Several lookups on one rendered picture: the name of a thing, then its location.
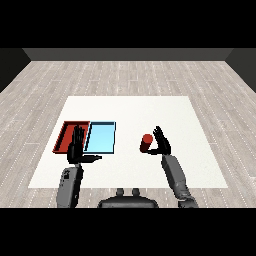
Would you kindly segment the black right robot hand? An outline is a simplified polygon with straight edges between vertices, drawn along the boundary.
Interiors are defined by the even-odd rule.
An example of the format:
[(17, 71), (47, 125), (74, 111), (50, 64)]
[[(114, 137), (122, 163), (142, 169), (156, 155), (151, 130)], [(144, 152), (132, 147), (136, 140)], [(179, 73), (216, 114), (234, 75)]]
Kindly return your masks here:
[(171, 145), (168, 141), (168, 139), (164, 136), (162, 129), (157, 126), (153, 130), (153, 135), (157, 141), (158, 147), (156, 149), (149, 149), (147, 150), (148, 154), (151, 155), (170, 155), (171, 154)]

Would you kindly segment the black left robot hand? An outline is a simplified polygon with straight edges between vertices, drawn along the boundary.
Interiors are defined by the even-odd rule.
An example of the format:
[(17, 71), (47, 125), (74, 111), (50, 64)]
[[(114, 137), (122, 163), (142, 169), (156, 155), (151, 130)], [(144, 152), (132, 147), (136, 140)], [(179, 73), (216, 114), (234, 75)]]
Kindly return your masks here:
[(101, 159), (99, 155), (83, 155), (83, 142), (84, 129), (76, 125), (67, 151), (67, 161), (70, 164), (93, 163)]

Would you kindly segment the red shallow open box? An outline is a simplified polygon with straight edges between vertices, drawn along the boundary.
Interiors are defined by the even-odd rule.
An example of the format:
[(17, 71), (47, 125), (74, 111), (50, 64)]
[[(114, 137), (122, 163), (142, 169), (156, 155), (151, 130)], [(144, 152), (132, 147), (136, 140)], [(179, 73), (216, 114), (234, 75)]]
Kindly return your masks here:
[(68, 152), (68, 146), (72, 142), (74, 127), (81, 127), (84, 129), (84, 135), (87, 135), (89, 124), (89, 121), (65, 121), (52, 152), (55, 154), (66, 154)]

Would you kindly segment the small red can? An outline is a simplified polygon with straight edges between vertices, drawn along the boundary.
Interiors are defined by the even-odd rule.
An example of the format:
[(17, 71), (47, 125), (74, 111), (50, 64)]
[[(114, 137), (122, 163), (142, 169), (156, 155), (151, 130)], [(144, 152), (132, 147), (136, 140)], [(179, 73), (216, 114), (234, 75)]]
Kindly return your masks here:
[(140, 151), (146, 152), (153, 142), (153, 136), (151, 134), (144, 134), (140, 144)]

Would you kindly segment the light blue shallow open box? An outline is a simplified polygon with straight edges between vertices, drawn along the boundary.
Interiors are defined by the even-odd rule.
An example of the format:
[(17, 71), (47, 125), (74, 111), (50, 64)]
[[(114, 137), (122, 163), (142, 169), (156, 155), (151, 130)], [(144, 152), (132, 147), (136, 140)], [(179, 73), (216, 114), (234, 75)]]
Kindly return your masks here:
[(114, 121), (92, 121), (86, 135), (85, 154), (113, 154), (116, 123)]

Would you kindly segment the dark grey robot body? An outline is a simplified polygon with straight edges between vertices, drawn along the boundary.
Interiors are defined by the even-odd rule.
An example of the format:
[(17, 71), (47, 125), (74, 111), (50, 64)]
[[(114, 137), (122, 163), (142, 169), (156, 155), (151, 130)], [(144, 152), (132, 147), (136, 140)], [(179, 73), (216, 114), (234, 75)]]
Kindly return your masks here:
[(132, 189), (131, 196), (124, 195), (124, 189), (118, 188), (116, 195), (98, 204), (98, 208), (158, 208), (155, 200), (142, 197), (138, 188)]

